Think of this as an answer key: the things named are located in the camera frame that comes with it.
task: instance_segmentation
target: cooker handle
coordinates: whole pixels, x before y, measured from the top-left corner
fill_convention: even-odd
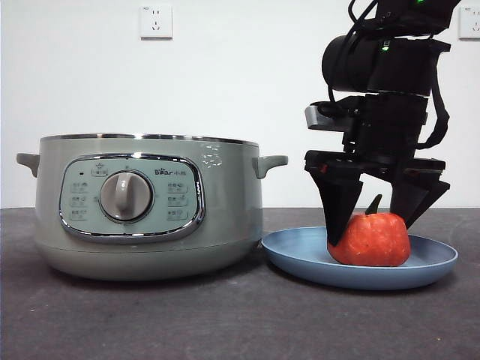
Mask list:
[[[30,168],[31,174],[36,178],[38,174],[38,164],[40,163],[40,155],[35,154],[17,154],[16,162]]]
[[[257,179],[263,179],[267,175],[267,171],[274,167],[281,167],[288,164],[288,156],[262,156],[253,159],[253,169]]]

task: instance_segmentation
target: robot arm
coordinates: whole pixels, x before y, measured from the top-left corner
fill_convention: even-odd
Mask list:
[[[309,129],[343,132],[344,152],[309,151],[305,156],[333,245],[359,198],[362,173],[391,184],[390,211],[407,227],[450,188],[440,181],[445,163],[415,158],[415,152],[440,143],[447,131],[437,62],[450,45],[432,37],[449,27],[460,0],[374,0],[358,19],[352,13],[354,2],[349,6],[354,26],[328,45],[322,60],[330,101],[305,110]],[[376,16],[365,19],[375,5]],[[333,89],[367,94],[335,101]],[[421,144],[430,93],[438,119]]]

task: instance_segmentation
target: button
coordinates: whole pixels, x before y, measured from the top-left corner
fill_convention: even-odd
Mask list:
[[[187,220],[188,213],[183,209],[169,210],[166,219],[168,221]]]
[[[85,208],[87,196],[72,196],[70,198],[70,206],[72,208]]]
[[[72,194],[85,194],[89,192],[89,184],[86,182],[74,182],[70,186],[70,192]]]
[[[70,213],[70,220],[74,221],[85,221],[87,219],[86,210],[72,210]]]
[[[186,194],[188,186],[183,182],[170,182],[168,184],[168,194]]]
[[[185,195],[168,196],[168,206],[178,208],[188,205],[188,198]]]
[[[95,167],[91,170],[91,175],[96,178],[104,178],[105,176],[108,176],[108,169],[98,169]]]

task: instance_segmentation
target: tomato stem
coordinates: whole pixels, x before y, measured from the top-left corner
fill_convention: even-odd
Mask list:
[[[372,215],[378,212],[378,205],[380,205],[380,200],[382,199],[382,194],[379,193],[375,196],[370,206],[368,206],[367,210],[365,210],[365,215]]]

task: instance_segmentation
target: white wall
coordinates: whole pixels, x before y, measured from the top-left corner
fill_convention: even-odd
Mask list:
[[[303,157],[341,151],[341,134],[308,130],[304,108],[326,100],[320,59],[350,28],[348,0],[171,0],[173,41],[141,41],[138,9],[156,1],[3,0],[2,207],[33,206],[35,180],[14,162],[46,135],[154,133],[230,137],[289,155],[263,182],[265,207],[320,206]],[[356,11],[365,7],[358,0]],[[462,4],[480,4],[466,0]],[[480,42],[459,41],[458,12],[440,40],[442,94],[451,114],[442,144],[419,157],[447,161],[442,207],[480,206]],[[434,110],[430,106],[430,133]],[[366,178],[359,206],[387,184]]]

